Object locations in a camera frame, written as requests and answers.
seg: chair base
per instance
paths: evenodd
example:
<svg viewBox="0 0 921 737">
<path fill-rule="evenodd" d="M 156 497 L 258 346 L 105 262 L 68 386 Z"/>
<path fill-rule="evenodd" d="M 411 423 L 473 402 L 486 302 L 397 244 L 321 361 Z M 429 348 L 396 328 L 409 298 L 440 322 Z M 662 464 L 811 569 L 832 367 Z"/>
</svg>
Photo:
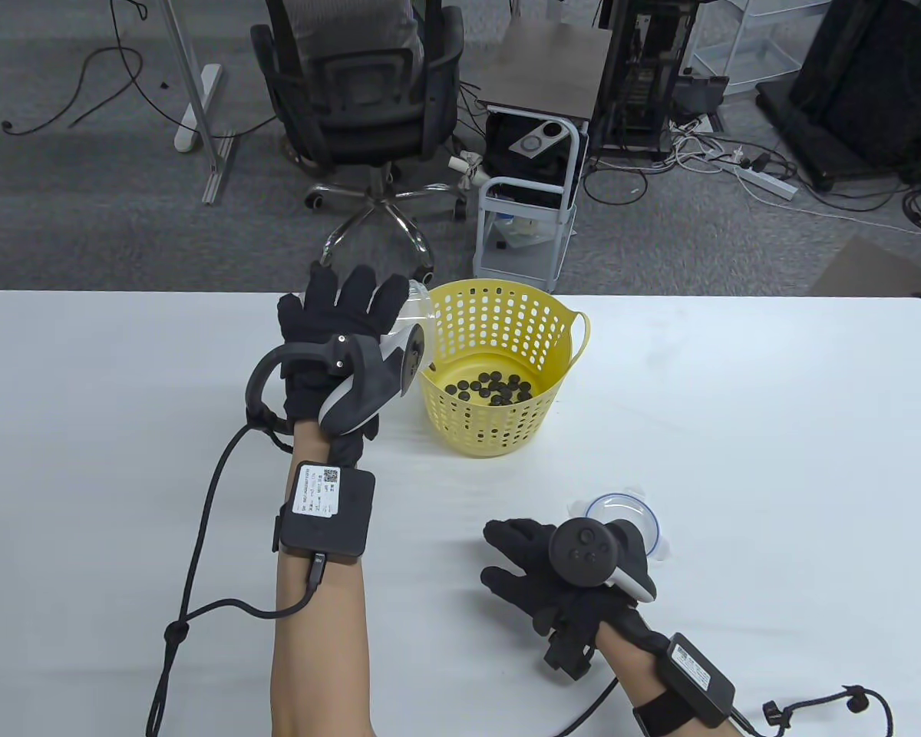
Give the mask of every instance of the chair base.
<svg viewBox="0 0 921 737">
<path fill-rule="evenodd" d="M 338 248 L 341 241 L 352 231 L 365 222 L 373 212 L 384 212 L 405 235 L 408 236 L 412 246 L 419 256 L 419 264 L 414 271 L 414 279 L 423 284 L 427 284 L 433 278 L 433 252 L 430 250 L 429 242 L 426 236 L 416 227 L 414 221 L 407 214 L 398 208 L 397 203 L 404 200 L 420 200 L 425 197 L 440 196 L 440 194 L 449 194 L 454 198 L 454 219 L 463 220 L 465 218 L 465 208 L 467 208 L 467 196 L 461 192 L 457 186 L 446 185 L 445 183 L 433 183 L 426 187 L 411 192 L 396 192 L 391 185 L 391 163 L 383 166 L 374 166 L 369 171 L 369 186 L 366 190 L 356 190 L 351 187 L 343 187 L 334 183 L 318 182 L 309 190 L 304 197 L 304 204 L 311 210 L 319 210 L 324 203 L 324 197 L 347 197 L 349 200 L 361 200 L 362 207 L 348 218 L 344 223 L 338 225 L 324 242 L 324 250 L 321 253 L 321 263 L 327 266 L 334 259 L 334 250 Z"/>
</svg>

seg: white shelf unit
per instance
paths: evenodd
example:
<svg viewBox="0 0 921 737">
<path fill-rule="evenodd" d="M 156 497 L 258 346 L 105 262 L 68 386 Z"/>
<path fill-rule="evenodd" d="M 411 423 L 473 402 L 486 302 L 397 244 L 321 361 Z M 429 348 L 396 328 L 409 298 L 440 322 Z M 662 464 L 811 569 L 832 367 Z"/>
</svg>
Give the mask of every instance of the white shelf unit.
<svg viewBox="0 0 921 737">
<path fill-rule="evenodd" d="M 580 156 L 580 130 L 569 119 L 545 113 L 529 112 L 513 108 L 488 105 L 489 112 L 505 115 L 517 115 L 539 121 L 554 121 L 569 131 L 569 166 L 562 185 L 534 182 L 530 179 L 516 177 L 492 177 L 483 183 L 478 192 L 477 207 L 477 243 L 474 250 L 474 276 L 491 279 L 508 279 L 528 284 L 545 292 L 556 288 L 556 281 L 563 268 L 563 259 L 569 249 L 569 238 L 573 235 L 573 222 L 576 220 L 576 190 L 579 187 L 580 170 L 586 159 L 586 150 Z M 559 194 L 559 207 L 542 207 L 538 204 L 519 203 L 505 200 L 492 194 L 493 187 L 507 185 L 523 190 L 535 190 Z M 524 217 L 552 226 L 551 238 L 524 248 L 499 249 L 496 242 L 503 241 L 503 235 L 495 228 L 499 215 Z"/>
<path fill-rule="evenodd" d="M 696 71 L 729 77 L 727 94 L 749 91 L 759 81 L 776 80 L 801 69 L 801 61 L 791 56 L 773 38 L 778 25 L 821 17 L 832 0 L 720 0 L 700 9 L 701 17 L 692 32 L 691 65 Z M 723 9 L 738 21 L 733 41 L 699 46 L 699 36 L 707 12 Z M 751 36 L 750 31 L 766 28 L 766 35 Z"/>
</svg>

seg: black glove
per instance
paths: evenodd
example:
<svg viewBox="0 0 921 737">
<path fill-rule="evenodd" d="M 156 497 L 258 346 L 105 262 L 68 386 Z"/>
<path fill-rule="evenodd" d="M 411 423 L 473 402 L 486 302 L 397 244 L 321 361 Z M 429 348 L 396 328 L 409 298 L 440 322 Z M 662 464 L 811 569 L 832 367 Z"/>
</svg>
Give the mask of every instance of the black glove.
<svg viewBox="0 0 921 737">
<path fill-rule="evenodd" d="M 409 282 L 404 276 L 394 275 L 377 292 L 375 285 L 375 271 L 369 266 L 356 266 L 338 297 L 338 275 L 315 261 L 303 302 L 292 294 L 279 298 L 277 316 L 282 339 L 288 343 L 326 343 L 334 335 L 370 335 L 379 339 L 393 329 L 409 296 Z M 281 372 L 286 380 L 286 421 L 291 427 L 302 420 L 317 421 L 324 400 L 344 380 L 313 361 L 287 362 Z M 355 466 L 365 445 L 363 438 L 371 440 L 378 431 L 379 418 L 375 417 L 357 431 L 330 438 L 328 463 Z"/>
<path fill-rule="evenodd" d="M 494 566 L 481 571 L 481 583 L 530 615 L 538 634 L 554 631 L 546 656 L 549 665 L 562 667 L 574 679 L 586 673 L 601 622 L 647 652 L 664 652 L 668 638 L 648 629 L 635 609 L 637 602 L 623 590 L 603 585 L 581 589 L 556 574 L 549 562 L 555 530 L 535 520 L 492 520 L 484 526 L 485 540 L 525 575 Z"/>
</svg>

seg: yellow basket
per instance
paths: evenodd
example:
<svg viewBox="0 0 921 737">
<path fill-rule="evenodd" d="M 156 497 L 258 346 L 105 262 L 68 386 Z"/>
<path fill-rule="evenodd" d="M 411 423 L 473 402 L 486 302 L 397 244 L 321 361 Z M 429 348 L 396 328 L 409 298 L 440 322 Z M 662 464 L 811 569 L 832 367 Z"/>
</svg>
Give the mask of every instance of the yellow basket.
<svg viewBox="0 0 921 737">
<path fill-rule="evenodd" d="M 498 279 L 451 282 L 430 292 L 436 312 L 436 353 L 421 373 L 423 401 L 433 428 L 471 456 L 491 457 L 525 445 L 546 417 L 566 373 L 590 340 L 590 320 L 534 287 Z M 572 327 L 583 318 L 583 344 L 573 354 Z M 482 372 L 519 375 L 531 399 L 495 407 L 471 392 L 446 387 Z"/>
</svg>

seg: black office chair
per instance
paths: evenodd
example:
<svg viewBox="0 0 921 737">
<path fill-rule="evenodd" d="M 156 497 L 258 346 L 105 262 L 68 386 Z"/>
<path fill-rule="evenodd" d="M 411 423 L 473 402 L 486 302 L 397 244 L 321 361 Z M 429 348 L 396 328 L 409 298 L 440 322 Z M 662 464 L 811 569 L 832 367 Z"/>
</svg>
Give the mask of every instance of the black office chair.
<svg viewBox="0 0 921 737">
<path fill-rule="evenodd" d="M 273 109 L 293 148 L 324 173 L 343 164 L 371 167 L 365 190 L 320 182 L 306 194 L 304 203 L 313 210 L 322 206 L 324 197 L 365 201 L 328 236 L 321 263 L 330 263 L 334 248 L 348 231 L 380 211 L 409 236 L 421 261 L 414 278 L 428 283 L 433 278 L 433 253 L 426 236 L 397 202 L 449 194 L 454 198 L 454 219 L 461 220 L 465 196 L 445 183 L 397 193 L 391 182 L 391 163 L 407 157 L 432 158 L 454 132 L 461 81 L 458 63 L 464 50 L 460 8 L 441 8 L 440 0 L 427 3 L 419 75 L 412 73 L 412 53 L 402 48 L 314 59 L 309 62 L 309 73 L 303 74 L 282 0 L 266 0 L 266 4 L 272 30 L 254 25 L 250 35 Z"/>
</svg>

